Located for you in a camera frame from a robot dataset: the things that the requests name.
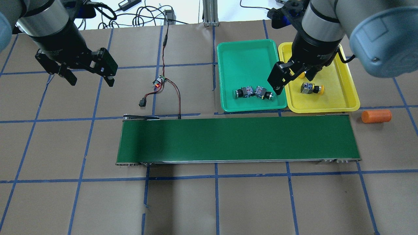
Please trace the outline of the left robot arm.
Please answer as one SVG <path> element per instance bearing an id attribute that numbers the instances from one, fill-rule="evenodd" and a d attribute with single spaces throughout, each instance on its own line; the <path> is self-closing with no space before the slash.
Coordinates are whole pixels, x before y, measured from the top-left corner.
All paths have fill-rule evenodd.
<path id="1" fill-rule="evenodd" d="M 118 64 L 106 48 L 92 51 L 74 23 L 82 4 L 73 9 L 61 0 L 2 0 L 1 50 L 10 42 L 12 30 L 19 25 L 38 46 L 35 59 L 49 74 L 58 74 L 74 86 L 72 69 L 84 69 L 114 85 Z"/>

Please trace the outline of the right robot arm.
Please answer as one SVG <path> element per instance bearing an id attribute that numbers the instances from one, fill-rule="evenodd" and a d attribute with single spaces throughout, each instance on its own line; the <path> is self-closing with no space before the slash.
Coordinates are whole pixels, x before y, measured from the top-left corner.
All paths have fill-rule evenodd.
<path id="1" fill-rule="evenodd" d="M 286 18 L 297 30 L 288 62 L 278 61 L 267 79 L 280 95 L 302 73 L 311 81 L 330 65 L 344 36 L 352 59 L 372 76 L 391 78 L 417 71 L 416 0 L 289 0 L 269 12 L 272 27 Z"/>

